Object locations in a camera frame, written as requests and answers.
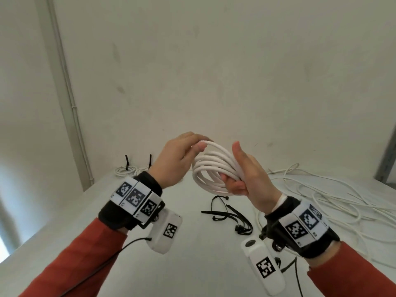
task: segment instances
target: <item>red shirt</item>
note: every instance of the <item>red shirt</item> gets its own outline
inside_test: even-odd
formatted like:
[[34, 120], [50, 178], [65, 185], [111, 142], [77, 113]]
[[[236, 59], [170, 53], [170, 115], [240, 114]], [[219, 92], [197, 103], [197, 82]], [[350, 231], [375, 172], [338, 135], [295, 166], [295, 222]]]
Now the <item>red shirt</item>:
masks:
[[[120, 250], [126, 237], [95, 219], [19, 297], [58, 297]], [[103, 268], [67, 297], [96, 296], [111, 267]], [[396, 296], [396, 284], [344, 242], [333, 258], [311, 269], [308, 276], [326, 297]]]

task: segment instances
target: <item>qr code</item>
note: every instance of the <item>qr code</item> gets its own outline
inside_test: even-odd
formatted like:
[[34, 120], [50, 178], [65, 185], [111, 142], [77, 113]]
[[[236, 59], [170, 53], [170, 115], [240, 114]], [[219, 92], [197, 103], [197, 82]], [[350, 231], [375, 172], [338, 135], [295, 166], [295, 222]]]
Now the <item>qr code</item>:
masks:
[[261, 275], [263, 278], [268, 277], [269, 275], [271, 275], [272, 273], [275, 272], [275, 268], [272, 265], [270, 259], [268, 258], [268, 256], [263, 259], [262, 261], [258, 262], [256, 264], [256, 267], [258, 268], [258, 270], [260, 271]]
[[132, 186], [129, 183], [124, 182], [118, 190], [116, 190], [116, 194], [120, 195], [121, 197], [124, 197], [126, 193], [132, 188]]
[[175, 235], [177, 226], [168, 223], [168, 226], [166, 226], [165, 232], [164, 232], [164, 236], [167, 236], [168, 238], [173, 239], [173, 236]]
[[309, 205], [309, 209], [316, 214], [316, 216], [321, 220], [322, 219], [322, 214], [320, 213], [319, 210], [317, 210], [312, 204]]
[[140, 212], [142, 212], [147, 216], [151, 216], [152, 212], [155, 210], [156, 207], [157, 207], [156, 203], [154, 203], [151, 200], [147, 200], [146, 204], [143, 206]]
[[286, 230], [293, 237], [293, 239], [301, 238], [308, 234], [305, 228], [300, 224], [299, 221], [295, 221], [286, 226]]
[[300, 215], [300, 219], [309, 230], [312, 230], [319, 223], [319, 220], [309, 210], [305, 210]]
[[145, 195], [142, 192], [138, 191], [137, 189], [133, 189], [125, 201], [129, 202], [135, 207], [138, 207], [144, 197]]

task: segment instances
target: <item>hand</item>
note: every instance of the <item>hand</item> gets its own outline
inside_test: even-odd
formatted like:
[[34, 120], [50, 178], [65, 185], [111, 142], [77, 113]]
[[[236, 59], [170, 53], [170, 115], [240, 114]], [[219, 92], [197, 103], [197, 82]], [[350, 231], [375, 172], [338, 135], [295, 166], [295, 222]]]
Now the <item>hand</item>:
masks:
[[168, 141], [148, 173], [163, 189], [177, 184], [190, 169], [195, 157], [205, 150], [207, 144], [200, 140], [211, 139], [190, 131]]
[[259, 162], [241, 149], [239, 142], [232, 145], [232, 153], [242, 168], [245, 181], [235, 181], [220, 173], [227, 190], [235, 195], [246, 195], [259, 211], [271, 213], [282, 193], [272, 184]]

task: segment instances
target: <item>table surface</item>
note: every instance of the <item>table surface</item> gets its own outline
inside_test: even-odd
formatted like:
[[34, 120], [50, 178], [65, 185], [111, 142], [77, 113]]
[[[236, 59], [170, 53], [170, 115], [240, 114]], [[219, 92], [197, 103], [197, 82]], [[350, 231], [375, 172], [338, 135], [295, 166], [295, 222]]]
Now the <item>table surface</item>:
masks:
[[[348, 196], [349, 190], [333, 181], [313, 176], [291, 177]], [[2, 296], [20, 294], [97, 216], [121, 182], [112, 173], [106, 175], [0, 264]], [[348, 182], [368, 199], [375, 199], [384, 205], [396, 204], [396, 190], [374, 179], [349, 179]], [[282, 180], [274, 180], [274, 183], [280, 190], [290, 194]], [[247, 237], [235, 233], [234, 221], [227, 219], [214, 222], [211, 215], [201, 213], [201, 210], [210, 209], [212, 197], [194, 183], [191, 172], [180, 184], [166, 189], [162, 195], [166, 206], [183, 217], [183, 224], [171, 250], [161, 255], [153, 252], [143, 241], [129, 246], [114, 264], [99, 296], [265, 296], [264, 289], [240, 248], [241, 241]], [[253, 233], [259, 234], [249, 200], [243, 196], [233, 196], [229, 204], [244, 214], [253, 224]], [[224, 210], [218, 200], [214, 202], [214, 208]], [[337, 212], [334, 214], [348, 221], [348, 217]], [[378, 236], [396, 237], [395, 229], [381, 224], [369, 222], [361, 227]], [[337, 227], [334, 229], [351, 246], [363, 249], [363, 245], [350, 232]], [[127, 242], [145, 237], [149, 231], [150, 227], [146, 230], [137, 227], [130, 232]], [[370, 241], [369, 248], [375, 258], [396, 265], [393, 256], [396, 254], [396, 245]], [[280, 258], [283, 267], [294, 256], [283, 251]], [[304, 296], [322, 296], [306, 275], [308, 265], [302, 259], [298, 259], [297, 263]], [[396, 282], [395, 269], [376, 263], [374, 265]], [[298, 296], [294, 269], [285, 272], [284, 276], [287, 287], [279, 296]]]

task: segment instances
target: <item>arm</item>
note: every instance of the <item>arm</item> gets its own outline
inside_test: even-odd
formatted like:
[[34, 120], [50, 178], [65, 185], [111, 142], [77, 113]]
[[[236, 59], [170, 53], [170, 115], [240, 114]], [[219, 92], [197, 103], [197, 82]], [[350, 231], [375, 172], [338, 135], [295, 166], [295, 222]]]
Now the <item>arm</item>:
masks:
[[[242, 151], [239, 142], [232, 145], [232, 152], [245, 181], [221, 174], [227, 190], [246, 195], [259, 211], [270, 214], [282, 203], [278, 202], [282, 193], [257, 160]], [[326, 297], [396, 296], [396, 284], [344, 242], [333, 241], [323, 254], [305, 260], [310, 265], [308, 276]]]
[[[187, 132], [166, 143], [148, 171], [161, 189], [177, 184], [184, 177], [194, 158], [205, 150], [206, 144], [200, 140], [210, 139]], [[126, 232], [126, 229], [112, 230], [96, 218], [19, 297], [58, 297], [119, 251], [126, 240]], [[96, 296], [113, 264], [107, 265], [67, 296]]]

